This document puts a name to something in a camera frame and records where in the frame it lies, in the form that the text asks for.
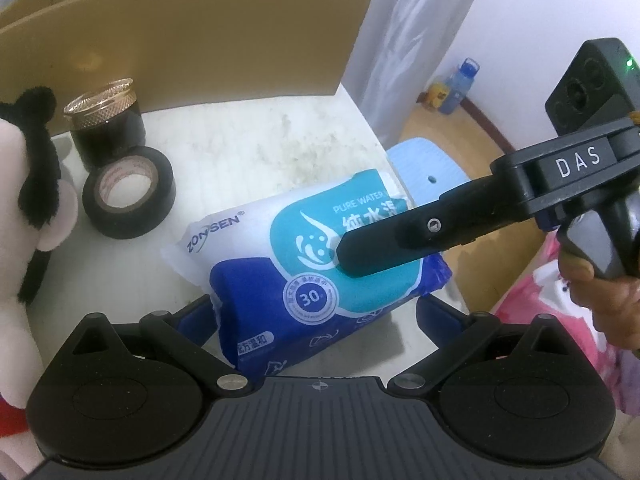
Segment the person right hand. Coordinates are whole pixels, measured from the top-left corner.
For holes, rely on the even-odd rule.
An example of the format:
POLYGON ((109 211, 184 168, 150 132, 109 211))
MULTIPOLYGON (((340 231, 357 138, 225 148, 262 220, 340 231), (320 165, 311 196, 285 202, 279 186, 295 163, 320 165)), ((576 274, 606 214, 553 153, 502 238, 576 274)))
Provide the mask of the person right hand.
POLYGON ((594 275, 587 260, 562 249, 559 270, 570 285, 574 304, 592 313, 596 330, 620 349, 639 350, 639 280, 623 276, 614 281, 601 280, 594 275))

